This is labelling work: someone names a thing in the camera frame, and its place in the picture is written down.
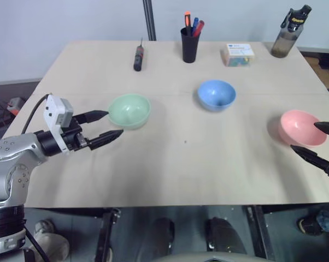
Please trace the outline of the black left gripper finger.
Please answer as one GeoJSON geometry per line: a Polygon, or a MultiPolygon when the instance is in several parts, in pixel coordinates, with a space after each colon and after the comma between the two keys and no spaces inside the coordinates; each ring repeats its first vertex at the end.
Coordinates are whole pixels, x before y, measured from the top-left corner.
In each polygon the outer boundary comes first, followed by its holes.
{"type": "Polygon", "coordinates": [[[84,123],[91,123],[94,121],[98,121],[104,116],[106,116],[107,114],[109,114],[109,112],[103,110],[93,110],[86,112],[84,113],[84,123]]]}
{"type": "Polygon", "coordinates": [[[87,146],[90,148],[90,150],[95,150],[99,147],[102,147],[104,145],[107,145],[107,144],[113,142],[118,137],[120,137],[123,132],[124,132],[123,129],[110,130],[108,132],[100,134],[98,137],[96,137],[94,139],[89,140],[87,142],[87,146]]]}

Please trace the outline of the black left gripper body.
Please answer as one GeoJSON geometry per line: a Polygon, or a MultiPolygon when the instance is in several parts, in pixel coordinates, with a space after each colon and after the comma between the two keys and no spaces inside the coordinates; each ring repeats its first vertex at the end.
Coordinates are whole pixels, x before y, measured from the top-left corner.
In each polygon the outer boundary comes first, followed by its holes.
{"type": "Polygon", "coordinates": [[[90,123],[91,112],[75,115],[72,117],[68,127],[62,128],[62,139],[70,151],[78,151],[89,146],[89,141],[82,135],[81,125],[90,123]]]}

